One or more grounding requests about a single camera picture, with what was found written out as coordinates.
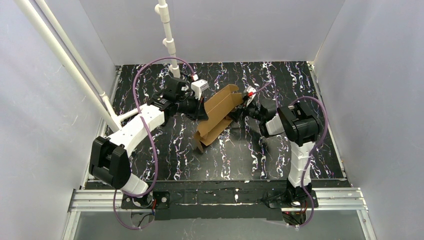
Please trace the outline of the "brown cardboard box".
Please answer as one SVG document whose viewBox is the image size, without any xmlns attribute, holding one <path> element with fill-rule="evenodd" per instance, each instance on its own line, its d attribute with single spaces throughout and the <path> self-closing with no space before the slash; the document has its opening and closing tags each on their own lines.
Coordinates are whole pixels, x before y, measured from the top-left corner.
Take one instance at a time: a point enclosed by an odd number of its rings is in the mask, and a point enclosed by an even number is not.
<svg viewBox="0 0 424 240">
<path fill-rule="evenodd" d="M 228 84 L 208 99 L 204 106 L 208 120 L 198 123 L 193 139 L 203 153 L 233 121 L 228 114 L 243 103 L 242 93 L 235 84 Z"/>
</svg>

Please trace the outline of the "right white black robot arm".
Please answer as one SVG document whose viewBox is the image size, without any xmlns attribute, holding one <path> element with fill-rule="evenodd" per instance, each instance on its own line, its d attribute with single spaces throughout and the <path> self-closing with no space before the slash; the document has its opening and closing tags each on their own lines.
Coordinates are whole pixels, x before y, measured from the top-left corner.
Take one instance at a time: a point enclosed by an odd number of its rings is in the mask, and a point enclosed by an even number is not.
<svg viewBox="0 0 424 240">
<path fill-rule="evenodd" d="M 316 146 L 321 126 L 303 102 L 277 107 L 271 99 L 263 103 L 253 100 L 232 110 L 228 116 L 234 121 L 250 117 L 259 121 L 259 131 L 265 138 L 285 134 L 290 142 L 290 171 L 284 193 L 264 198 L 266 202 L 282 197 L 288 204 L 302 202 L 312 194 L 310 177 L 311 151 Z"/>
</svg>

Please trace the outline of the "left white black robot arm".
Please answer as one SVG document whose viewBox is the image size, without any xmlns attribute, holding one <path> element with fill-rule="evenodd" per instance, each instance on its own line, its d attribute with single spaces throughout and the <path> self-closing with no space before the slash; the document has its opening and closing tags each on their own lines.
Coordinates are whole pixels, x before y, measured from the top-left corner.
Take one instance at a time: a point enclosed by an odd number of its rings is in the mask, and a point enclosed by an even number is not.
<svg viewBox="0 0 424 240">
<path fill-rule="evenodd" d="M 208 120 L 205 98 L 202 93 L 209 88 L 204 79 L 188 82 L 172 77 L 164 89 L 155 93 L 138 110 L 138 114 L 113 134 L 98 136 L 92 143 L 89 173 L 124 194 L 141 198 L 154 187 L 131 171 L 129 158 L 135 148 L 149 138 L 151 132 L 165 125 L 169 118 L 184 114 L 192 121 Z"/>
</svg>

